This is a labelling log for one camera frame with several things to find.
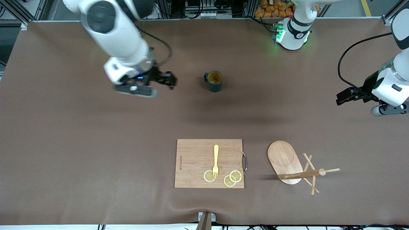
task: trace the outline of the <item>fork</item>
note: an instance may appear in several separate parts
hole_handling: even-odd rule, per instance
[[[219,146],[214,145],[214,166],[213,166],[213,177],[216,179],[219,174],[219,167],[217,167],[217,158],[219,157]]]

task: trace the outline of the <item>metal handle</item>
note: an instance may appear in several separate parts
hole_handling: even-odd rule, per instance
[[[244,163],[246,165],[246,167],[243,167],[244,168],[243,175],[245,175],[246,171],[247,171],[247,156],[246,156],[246,154],[244,154],[244,152],[242,152],[242,153],[243,153]]]

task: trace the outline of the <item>wooden stick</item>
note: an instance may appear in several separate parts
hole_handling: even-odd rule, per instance
[[[308,164],[310,164],[311,169],[315,170],[315,167],[314,167],[313,164],[311,163],[310,159],[307,157],[307,154],[306,154],[306,153],[303,153],[303,155],[304,155],[304,157],[306,158]]]
[[[308,166],[310,166],[310,164],[307,162],[307,164],[306,164],[306,166],[305,166],[305,168],[304,168],[304,172],[306,172],[306,171],[308,170]],[[303,178],[303,179],[305,180],[305,182],[307,182],[308,185],[310,185],[310,186],[312,187],[312,184],[307,180],[307,178]]]
[[[310,164],[307,162],[307,164],[306,164],[306,166],[305,166],[305,168],[304,168],[304,172],[307,171],[308,166],[310,166]]]
[[[281,179],[289,180],[289,179],[301,179],[306,177],[312,176],[325,176],[326,172],[325,169],[316,169],[312,171],[306,171],[301,173],[294,173],[294,174],[284,174],[280,175]]]
[[[312,184],[307,180],[307,178],[303,178],[303,179],[312,187]]]
[[[325,170],[325,172],[336,172],[336,171],[339,171],[340,169],[338,168],[338,169],[329,169],[329,170]]]
[[[311,195],[314,195],[315,191],[315,176],[312,177]]]

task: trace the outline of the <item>wooden cutting board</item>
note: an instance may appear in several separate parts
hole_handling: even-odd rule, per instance
[[[214,165],[213,147],[219,145],[219,175],[213,182],[204,180],[203,174]],[[176,150],[176,188],[229,188],[224,178],[231,171],[241,172],[242,179],[232,189],[244,188],[242,165],[243,142],[240,139],[178,139]]]

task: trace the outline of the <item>table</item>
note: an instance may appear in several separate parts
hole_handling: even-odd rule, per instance
[[[407,116],[373,117],[375,103],[335,103],[342,52],[390,31],[381,19],[320,19],[297,51],[272,44],[252,20],[147,22],[173,48],[161,67],[175,90],[122,95],[102,68],[109,58],[80,23],[30,23],[0,86],[0,224],[163,224],[211,211],[221,224],[408,224]],[[167,50],[154,46],[158,60]],[[364,79],[399,52],[391,36],[352,49],[342,74]],[[222,72],[211,93],[203,73]],[[178,138],[238,138],[245,189],[174,188]],[[266,151],[277,140],[341,172],[277,180]]]

